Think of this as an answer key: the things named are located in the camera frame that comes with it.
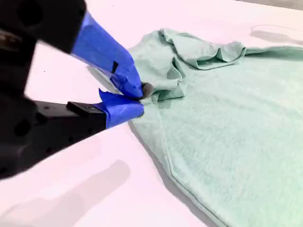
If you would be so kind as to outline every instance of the wrinkled fabric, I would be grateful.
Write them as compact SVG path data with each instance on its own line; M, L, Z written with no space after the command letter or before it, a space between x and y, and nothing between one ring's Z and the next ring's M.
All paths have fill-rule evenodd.
M302 227L303 50L162 29L130 53L154 86L132 122L183 193L220 227Z

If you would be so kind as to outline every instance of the white surface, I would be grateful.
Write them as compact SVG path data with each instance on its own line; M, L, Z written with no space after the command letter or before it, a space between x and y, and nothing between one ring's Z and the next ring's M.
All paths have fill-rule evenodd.
M87 4L93 17L127 48L161 27L188 31L213 42L241 40L247 45L268 44L250 36L255 25L303 30L302 11L238 1L88 0ZM283 36L282 41L290 44L303 41L300 31L257 28L283 32L291 39ZM264 33L255 36L264 37ZM95 103L99 86L84 63L45 45L37 46L26 91L31 98ZM0 182L0 195L0 227L204 227L200 219L208 223L165 175L160 177L128 124Z

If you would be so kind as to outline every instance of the black rubber tip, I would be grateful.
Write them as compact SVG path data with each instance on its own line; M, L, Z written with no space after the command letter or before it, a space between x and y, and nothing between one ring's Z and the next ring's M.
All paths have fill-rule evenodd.
M143 92L143 96L139 100L145 99L152 94L153 85L149 83L142 83L142 92Z

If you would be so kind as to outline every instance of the blue painter's tape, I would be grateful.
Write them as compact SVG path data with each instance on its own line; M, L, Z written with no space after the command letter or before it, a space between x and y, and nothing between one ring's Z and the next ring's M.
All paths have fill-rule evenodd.
M99 89L102 103L94 106L106 113L106 128L127 122L139 117L144 113L144 106L139 102L123 95L103 92Z
M130 53L86 13L72 55L100 69L130 98L143 96L139 73Z

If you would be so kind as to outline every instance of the screw hole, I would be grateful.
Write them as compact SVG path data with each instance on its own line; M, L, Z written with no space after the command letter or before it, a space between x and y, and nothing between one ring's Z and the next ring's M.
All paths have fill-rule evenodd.
M43 20L43 10L35 0L22 1L17 14L25 27L38 25Z
M31 129L31 125L29 121L23 120L15 127L15 135L16 136L25 136Z
M47 154L49 154L49 153L51 153L52 152L52 149L51 148L48 148L48 149L46 149L46 151L45 151Z
M8 171L7 168L5 168L5 167L0 167L0 174L4 174L4 173L6 173L7 171Z

